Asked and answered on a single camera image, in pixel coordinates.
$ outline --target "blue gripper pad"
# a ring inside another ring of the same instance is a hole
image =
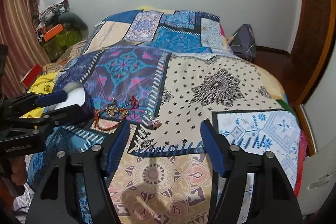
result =
[[[221,177],[224,176],[225,173],[225,167],[224,167],[224,159],[223,154],[215,141],[212,134],[218,134],[217,132],[213,132],[213,128],[209,128],[205,121],[201,123],[201,137],[203,140],[203,144],[205,146],[205,149],[207,153],[209,154],[212,167],[215,172],[219,173]]]
[[[125,146],[127,144],[130,132],[131,132],[130,123],[126,121],[121,131],[119,132],[113,146],[111,147],[109,151],[108,162],[107,162],[106,170],[105,170],[108,174],[112,174],[113,172],[117,170],[121,157],[124,153]]]
[[[65,91],[60,91],[56,93],[49,93],[45,95],[40,95],[35,103],[36,107],[46,107],[52,106],[64,102],[68,98],[68,94]]]

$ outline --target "patchwork quilt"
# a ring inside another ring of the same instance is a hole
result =
[[[207,222],[225,180],[213,173],[202,144],[204,119],[247,152],[273,151],[295,187],[300,128],[282,107],[283,89],[267,71],[236,57],[223,35],[219,17],[205,12],[127,11],[97,24],[82,53],[57,75],[55,92],[79,81],[95,109],[112,97],[139,101],[126,117],[131,134],[109,186],[122,223]],[[151,126],[153,117],[160,128]],[[103,114],[100,125],[119,120]],[[46,151],[30,159],[29,185],[38,187],[59,150],[84,152],[105,133],[92,125],[55,128]],[[248,214],[253,178],[248,175],[239,223]],[[83,186],[79,197],[83,220],[92,223]]]

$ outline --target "gray bag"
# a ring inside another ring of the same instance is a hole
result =
[[[230,44],[230,48],[235,55],[250,62],[256,58],[256,44],[250,24],[242,25],[233,36],[235,39]]]

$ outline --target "curtain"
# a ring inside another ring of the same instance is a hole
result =
[[[20,81],[35,64],[50,63],[35,35],[38,3],[39,0],[0,0],[0,43],[8,46],[1,87],[8,98],[25,92]]]

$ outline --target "door frame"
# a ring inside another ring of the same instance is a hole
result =
[[[301,7],[301,15],[300,15],[300,22],[298,27],[298,32],[303,28],[302,26],[302,19],[305,13],[305,0],[302,0],[302,7]],[[310,77],[306,87],[304,88],[303,92],[301,93],[300,97],[294,104],[294,110],[297,113],[299,123],[308,140],[308,149],[310,156],[317,153],[316,143],[314,140],[314,135],[309,124],[309,120],[307,119],[307,115],[305,114],[304,104],[308,101],[312,93],[314,92],[315,88],[319,84],[331,57],[331,54],[334,49],[336,39],[336,0],[331,0],[331,7],[330,7],[330,20],[328,26],[328,32],[325,39],[325,43],[322,49],[322,53],[318,64]]]

